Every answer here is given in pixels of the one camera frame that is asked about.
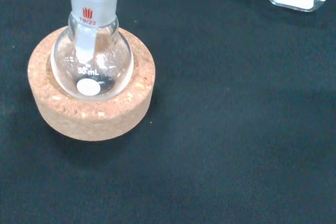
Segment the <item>black cloth surface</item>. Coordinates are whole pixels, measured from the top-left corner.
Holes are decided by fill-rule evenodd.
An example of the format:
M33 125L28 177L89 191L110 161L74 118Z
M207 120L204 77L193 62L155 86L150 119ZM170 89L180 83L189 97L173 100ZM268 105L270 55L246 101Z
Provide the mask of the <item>black cloth surface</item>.
M82 142L27 79L70 0L0 0L0 223L336 223L336 1L118 0L151 51L150 109Z

